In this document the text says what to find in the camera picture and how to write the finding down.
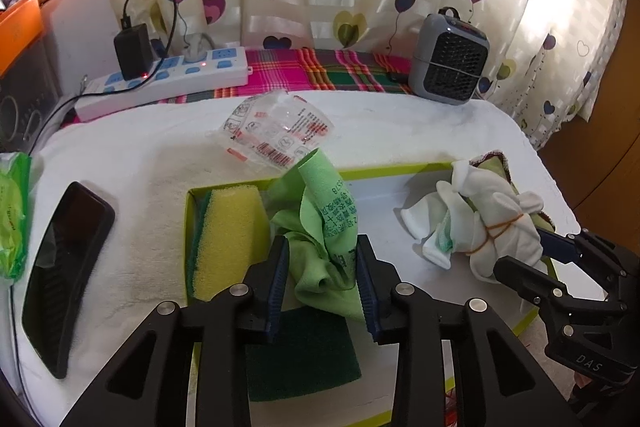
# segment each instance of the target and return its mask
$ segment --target orange object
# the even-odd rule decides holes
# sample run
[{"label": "orange object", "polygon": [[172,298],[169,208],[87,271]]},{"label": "orange object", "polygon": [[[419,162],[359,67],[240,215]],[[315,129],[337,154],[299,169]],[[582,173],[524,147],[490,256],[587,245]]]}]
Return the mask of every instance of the orange object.
[{"label": "orange object", "polygon": [[19,0],[0,13],[0,76],[43,33],[38,0]]}]

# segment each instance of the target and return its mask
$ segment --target wooden cabinet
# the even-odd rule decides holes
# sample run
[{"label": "wooden cabinet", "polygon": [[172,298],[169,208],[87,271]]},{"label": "wooden cabinet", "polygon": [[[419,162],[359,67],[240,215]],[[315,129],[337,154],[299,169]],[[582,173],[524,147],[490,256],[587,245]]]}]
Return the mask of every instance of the wooden cabinet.
[{"label": "wooden cabinet", "polygon": [[640,138],[574,213],[583,227],[640,255]]},{"label": "wooden cabinet", "polygon": [[590,122],[577,117],[540,158],[584,227],[640,254],[640,0],[625,21]]}]

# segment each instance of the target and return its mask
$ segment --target yellow sponge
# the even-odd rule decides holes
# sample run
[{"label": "yellow sponge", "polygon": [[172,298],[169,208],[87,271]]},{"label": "yellow sponge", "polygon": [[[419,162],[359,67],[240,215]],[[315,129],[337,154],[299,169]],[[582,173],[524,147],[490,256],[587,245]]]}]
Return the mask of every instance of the yellow sponge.
[{"label": "yellow sponge", "polygon": [[198,229],[188,278],[190,296],[196,299],[209,301],[242,282],[247,268],[268,256],[269,219],[253,185],[212,190],[204,201]]}]

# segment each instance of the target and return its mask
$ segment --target black charger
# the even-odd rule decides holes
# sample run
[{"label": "black charger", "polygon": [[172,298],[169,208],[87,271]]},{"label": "black charger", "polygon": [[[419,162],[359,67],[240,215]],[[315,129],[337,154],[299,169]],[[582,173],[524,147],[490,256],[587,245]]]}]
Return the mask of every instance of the black charger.
[{"label": "black charger", "polygon": [[130,24],[129,20],[127,27],[123,19],[122,31],[113,38],[120,71],[125,80],[148,76],[154,63],[154,54],[151,50],[146,24],[138,24],[133,27]]},{"label": "black charger", "polygon": [[[174,3],[174,11],[177,12],[177,1],[171,1]],[[149,41],[149,32],[144,23],[131,26],[131,18],[127,15],[128,3],[129,0],[124,1],[121,20],[122,31],[114,37],[113,46],[116,49],[116,56],[118,57],[122,77],[125,80],[132,80],[139,77],[148,78],[151,76],[150,69],[154,63],[154,53],[151,49],[151,42]],[[170,39],[173,37],[174,28],[175,13],[174,26],[172,27]]]}]

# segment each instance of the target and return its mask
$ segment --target phone screen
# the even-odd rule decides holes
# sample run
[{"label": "phone screen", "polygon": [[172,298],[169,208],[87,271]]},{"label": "phone screen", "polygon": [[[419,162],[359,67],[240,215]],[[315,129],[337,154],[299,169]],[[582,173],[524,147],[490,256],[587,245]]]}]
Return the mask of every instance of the phone screen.
[{"label": "phone screen", "polygon": [[66,375],[79,301],[113,217],[107,203],[74,182],[62,196],[36,254],[22,325],[57,378]]}]

